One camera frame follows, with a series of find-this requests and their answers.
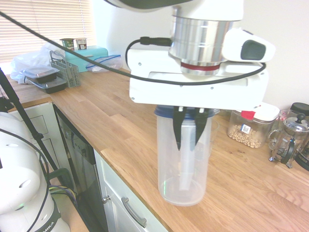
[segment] black dishwasher door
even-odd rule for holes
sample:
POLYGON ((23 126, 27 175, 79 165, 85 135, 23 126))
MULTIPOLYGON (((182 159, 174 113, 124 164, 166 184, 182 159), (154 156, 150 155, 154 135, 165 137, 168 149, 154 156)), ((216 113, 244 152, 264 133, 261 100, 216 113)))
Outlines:
POLYGON ((77 192, 78 209, 90 232, 108 232, 93 147, 54 105, 77 192))

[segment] window blinds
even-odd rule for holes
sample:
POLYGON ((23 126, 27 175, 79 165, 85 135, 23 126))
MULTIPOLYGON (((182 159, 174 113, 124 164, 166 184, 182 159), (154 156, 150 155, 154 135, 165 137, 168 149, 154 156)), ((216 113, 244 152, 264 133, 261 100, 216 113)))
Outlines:
MULTIPOLYGON (((91 0, 0 0, 0 10, 41 35, 56 41, 87 38, 95 45, 91 0)), ((0 16, 0 62, 38 51, 46 42, 0 16)))

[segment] metal handle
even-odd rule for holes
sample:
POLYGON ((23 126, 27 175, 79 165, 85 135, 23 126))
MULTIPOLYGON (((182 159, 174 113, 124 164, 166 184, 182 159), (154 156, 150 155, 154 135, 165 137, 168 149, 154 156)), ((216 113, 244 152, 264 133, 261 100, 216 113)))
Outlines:
POLYGON ((102 202, 103 204, 106 204, 108 200, 110 200, 111 197, 109 195, 107 195, 107 197, 103 197, 102 202))
POLYGON ((294 146, 295 146, 295 139, 292 138, 292 139, 290 140, 290 143, 289 143, 288 152, 287 152, 286 155, 285 155, 284 157, 282 157, 281 160, 280 160, 281 163, 286 164, 286 163, 290 160, 290 158, 292 158, 294 146))
POLYGON ((62 57, 64 63, 67 64, 67 60, 66 60, 66 58, 62 54, 60 54, 58 52, 50 51, 49 55, 50 55, 50 58, 51 58, 52 62, 54 61, 53 54, 55 54, 56 56, 62 57))
POLYGON ((122 197, 121 198, 122 203, 124 204, 126 210, 129 212, 129 214, 133 217, 133 219, 140 224, 143 228, 146 228, 146 222, 147 219, 145 218, 140 218, 129 206, 129 198, 127 197, 122 197))
POLYGON ((278 132, 278 131, 280 131, 280 129, 275 129, 275 130, 270 131, 270 132, 268 133, 268 135, 267 135, 267 138, 270 139, 270 136, 271 136, 274 132, 278 132))

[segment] white lid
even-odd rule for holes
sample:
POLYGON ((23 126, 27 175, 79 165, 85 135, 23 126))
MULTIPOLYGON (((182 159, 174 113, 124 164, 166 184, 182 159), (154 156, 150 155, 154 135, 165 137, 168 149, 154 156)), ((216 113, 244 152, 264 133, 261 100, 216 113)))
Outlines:
POLYGON ((274 105, 262 102, 260 106, 252 109, 255 112, 254 118, 263 121, 275 120, 280 112, 280 109, 274 105))
POLYGON ((58 69, 46 65, 35 65, 24 69, 20 73, 30 78, 40 78, 58 72, 58 69))
POLYGON ((39 84, 39 83, 35 83, 33 81, 30 81, 32 84, 34 84, 35 86, 39 87, 39 88, 52 88, 52 87, 56 87, 56 86, 59 86, 59 85, 62 85, 64 83, 66 83, 67 81, 60 78, 60 77, 57 77, 55 80, 52 80, 50 82, 47 82, 47 83, 42 83, 42 84, 39 84))

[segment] cable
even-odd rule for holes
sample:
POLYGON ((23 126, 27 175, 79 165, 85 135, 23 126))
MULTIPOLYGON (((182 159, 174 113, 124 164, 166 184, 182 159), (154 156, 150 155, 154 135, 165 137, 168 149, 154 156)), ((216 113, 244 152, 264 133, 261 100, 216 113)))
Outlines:
POLYGON ((51 192, 50 195, 56 195, 56 194, 62 194, 62 195, 66 195, 67 197, 70 198, 71 202, 73 202, 73 204, 76 204, 76 200, 72 199, 72 196, 69 195, 67 192, 51 192))
POLYGON ((135 40, 135 41, 133 41, 133 42, 130 43, 129 46, 126 48, 126 55, 125 55, 126 64, 127 64, 127 53, 128 53, 128 51, 130 50, 130 48, 131 48, 134 44, 137 44, 137 43, 140 43, 140 40, 135 40))
POLYGON ((67 193, 68 196, 71 196, 74 200, 74 203, 77 205, 77 201, 76 201, 76 197, 75 197, 75 193, 69 189, 69 188, 63 188, 61 186, 57 186, 57 185, 50 185, 50 188, 49 189, 53 189, 53 188, 57 188, 57 189, 60 189, 62 191, 65 191, 67 193))
MULTIPOLYGON (((43 155, 43 153, 42 153, 35 145, 33 145, 33 144, 30 143, 28 140, 24 139, 23 137, 20 137, 20 136, 17 135, 17 134, 13 134, 13 133, 11 133, 11 132, 9 132, 9 131, 7 131, 7 130, 3 130, 3 129, 0 129, 0 132, 6 133, 6 134, 8 134, 8 135, 10 135, 10 136, 13 136, 13 137, 15 137, 15 138, 17 138, 17 139, 20 139, 21 141, 23 141, 24 143, 26 143, 26 144, 28 144, 29 146, 31 146, 34 150, 36 150, 36 151, 40 154, 39 160, 40 160, 40 162, 41 162, 41 158, 43 158, 43 160, 44 160, 44 162, 45 162, 45 164, 46 164, 46 172, 47 172, 46 177, 47 177, 47 182, 49 182, 49 167, 48 167, 47 160, 46 160, 45 156, 43 155)), ((45 202, 46 202, 46 199, 47 199, 47 196, 48 196, 48 192, 49 192, 49 186, 48 186, 48 184, 46 184, 46 186, 47 186, 47 187, 46 187, 46 193, 45 193, 45 196, 44 196, 42 205, 41 205, 41 207, 40 207, 40 209, 39 209, 39 212, 38 212, 36 218, 34 219, 32 225, 29 227, 29 229, 27 230, 27 232, 30 232, 30 230, 33 228, 33 226, 34 226, 35 223, 38 221, 39 216, 40 216, 40 214, 41 214, 41 212, 42 212, 42 210, 43 210, 43 207, 44 207, 44 205, 45 205, 45 202)))
POLYGON ((101 68, 104 68, 104 69, 107 69, 109 71, 112 71, 112 72, 115 72, 115 73, 118 73, 118 74, 121 74, 121 75, 124 75, 124 76, 127 76, 127 77, 130 77, 130 78, 134 78, 134 79, 137 79, 137 80, 141 80, 141 81, 147 81, 147 82, 153 82, 153 83, 162 83, 162 84, 170 84, 170 85, 178 85, 178 86, 204 86, 204 85, 213 85, 213 84, 218 84, 218 83, 223 83, 223 82, 229 82, 229 81, 236 81, 236 80, 239 80, 239 79, 242 79, 242 78, 245 78, 245 77, 248 77, 248 76, 252 76, 252 75, 255 75, 255 74, 258 74, 260 73, 261 71, 263 71, 265 68, 266 68, 266 64, 265 63, 261 63, 262 64, 262 67, 259 68, 258 70, 256 71, 253 71, 253 72, 249 72, 249 73, 246 73, 246 74, 241 74, 241 75, 238 75, 238 76, 233 76, 233 77, 228 77, 228 78, 224 78, 224 79, 220 79, 220 80, 214 80, 214 81, 202 81, 202 82, 176 82, 176 81, 165 81, 165 80, 156 80, 156 79, 150 79, 150 78, 145 78, 145 77, 140 77, 140 76, 135 76, 135 75, 131 75, 129 73, 126 73, 126 72, 123 72, 123 71, 120 71, 120 70, 117 70, 117 69, 113 69, 113 68, 110 68, 108 66, 105 66, 103 64, 100 64, 98 62, 95 62, 87 57, 84 57, 76 52, 73 52, 72 50, 66 48, 66 47, 63 47, 61 45, 59 45, 58 43, 40 35, 39 33, 31 30, 30 28, 26 27, 25 25, 19 23, 18 21, 16 21, 15 19, 9 17, 8 15, 6 15, 5 13, 1 12, 0 11, 0 15, 4 18, 6 18, 7 20, 11 21, 12 23, 18 25, 19 27, 25 29, 26 31, 30 32, 31 34, 39 37, 40 39, 42 40, 45 40, 47 42, 49 42, 50 44, 72 54, 72 55, 75 55, 77 56, 78 58, 80 59, 83 59, 84 61, 87 61, 91 64, 94 64, 94 65, 97 65, 101 68))

